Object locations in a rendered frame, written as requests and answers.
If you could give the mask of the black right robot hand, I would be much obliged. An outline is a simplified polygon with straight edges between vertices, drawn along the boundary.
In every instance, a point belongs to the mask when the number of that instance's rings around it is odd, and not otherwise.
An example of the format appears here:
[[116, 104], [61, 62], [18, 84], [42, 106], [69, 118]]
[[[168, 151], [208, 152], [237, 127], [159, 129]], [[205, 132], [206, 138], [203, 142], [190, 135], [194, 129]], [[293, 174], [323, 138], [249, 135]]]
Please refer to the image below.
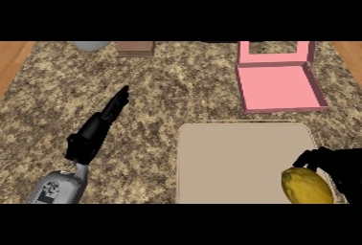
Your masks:
[[351, 204], [362, 205], [362, 148], [307, 150], [293, 166], [320, 168], [332, 176], [339, 192]]

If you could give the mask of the beige tray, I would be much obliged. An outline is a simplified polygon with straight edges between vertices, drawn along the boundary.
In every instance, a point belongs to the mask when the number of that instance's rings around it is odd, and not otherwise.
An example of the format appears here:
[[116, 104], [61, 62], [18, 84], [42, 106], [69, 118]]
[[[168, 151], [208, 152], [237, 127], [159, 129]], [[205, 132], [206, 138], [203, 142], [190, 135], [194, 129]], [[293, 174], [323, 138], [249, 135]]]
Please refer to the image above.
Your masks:
[[296, 122], [190, 123], [178, 144], [181, 204], [286, 204], [281, 173], [317, 143]]

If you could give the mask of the pink open cardboard box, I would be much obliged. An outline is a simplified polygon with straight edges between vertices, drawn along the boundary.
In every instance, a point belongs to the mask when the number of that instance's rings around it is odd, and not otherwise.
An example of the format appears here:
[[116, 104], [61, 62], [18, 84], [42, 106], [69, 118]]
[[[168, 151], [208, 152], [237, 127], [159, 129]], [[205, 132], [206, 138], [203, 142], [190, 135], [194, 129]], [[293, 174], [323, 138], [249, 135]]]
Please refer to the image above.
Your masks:
[[253, 54], [250, 44], [239, 44], [237, 76], [247, 113], [320, 111], [329, 103], [311, 64], [314, 41], [298, 42], [298, 52]]

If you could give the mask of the brown wooden block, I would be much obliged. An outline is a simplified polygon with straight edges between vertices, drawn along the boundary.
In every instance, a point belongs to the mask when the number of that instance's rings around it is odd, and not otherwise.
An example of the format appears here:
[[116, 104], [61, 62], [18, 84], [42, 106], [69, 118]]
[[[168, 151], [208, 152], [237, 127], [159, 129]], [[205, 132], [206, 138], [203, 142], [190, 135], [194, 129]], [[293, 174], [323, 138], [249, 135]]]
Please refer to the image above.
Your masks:
[[150, 57], [154, 55], [153, 41], [119, 41], [116, 49], [119, 54], [126, 57]]

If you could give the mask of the grey round bowl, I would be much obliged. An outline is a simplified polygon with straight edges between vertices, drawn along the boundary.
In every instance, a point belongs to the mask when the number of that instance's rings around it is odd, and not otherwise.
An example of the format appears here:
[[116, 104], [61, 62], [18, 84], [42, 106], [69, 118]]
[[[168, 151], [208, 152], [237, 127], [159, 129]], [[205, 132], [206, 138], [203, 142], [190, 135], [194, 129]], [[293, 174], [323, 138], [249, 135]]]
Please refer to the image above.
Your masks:
[[98, 51], [112, 44], [112, 41], [76, 41], [75, 45], [82, 51]]

